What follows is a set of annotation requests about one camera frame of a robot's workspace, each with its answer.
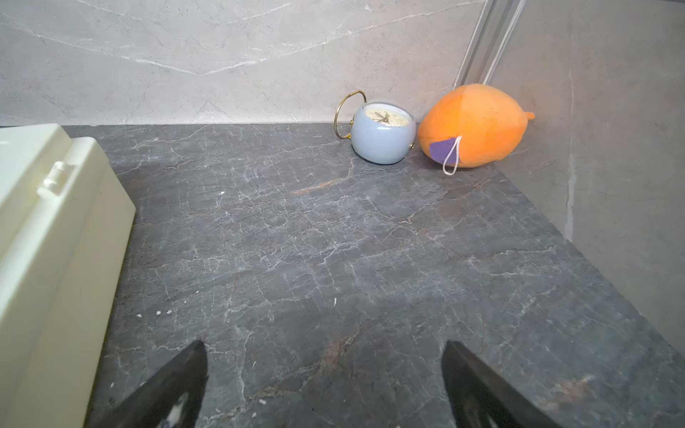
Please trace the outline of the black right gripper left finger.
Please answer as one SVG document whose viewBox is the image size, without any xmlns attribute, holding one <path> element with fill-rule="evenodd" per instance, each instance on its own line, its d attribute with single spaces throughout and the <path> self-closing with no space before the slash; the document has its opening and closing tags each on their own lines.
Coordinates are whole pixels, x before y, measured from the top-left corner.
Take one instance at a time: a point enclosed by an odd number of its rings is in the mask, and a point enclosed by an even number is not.
<svg viewBox="0 0 685 428">
<path fill-rule="evenodd" d="M 196 340 L 91 427 L 194 427 L 208 381 L 206 345 Z"/>
</svg>

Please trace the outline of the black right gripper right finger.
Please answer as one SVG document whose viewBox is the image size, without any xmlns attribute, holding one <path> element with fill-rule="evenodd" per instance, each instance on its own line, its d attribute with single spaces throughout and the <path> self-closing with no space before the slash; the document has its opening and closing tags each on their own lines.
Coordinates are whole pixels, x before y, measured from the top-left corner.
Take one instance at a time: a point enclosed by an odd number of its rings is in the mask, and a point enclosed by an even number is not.
<svg viewBox="0 0 685 428">
<path fill-rule="evenodd" d="M 558 427 L 462 342 L 446 342 L 442 379 L 458 427 Z"/>
</svg>

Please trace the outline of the cream wrap dispenser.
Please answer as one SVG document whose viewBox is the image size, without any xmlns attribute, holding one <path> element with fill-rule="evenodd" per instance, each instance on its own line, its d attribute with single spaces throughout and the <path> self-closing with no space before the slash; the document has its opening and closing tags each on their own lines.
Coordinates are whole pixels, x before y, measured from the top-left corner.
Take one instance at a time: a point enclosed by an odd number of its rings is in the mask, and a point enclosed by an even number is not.
<svg viewBox="0 0 685 428">
<path fill-rule="evenodd" d="M 96 139 L 2 129 L 2 426 L 84 423 L 135 213 Z"/>
</svg>

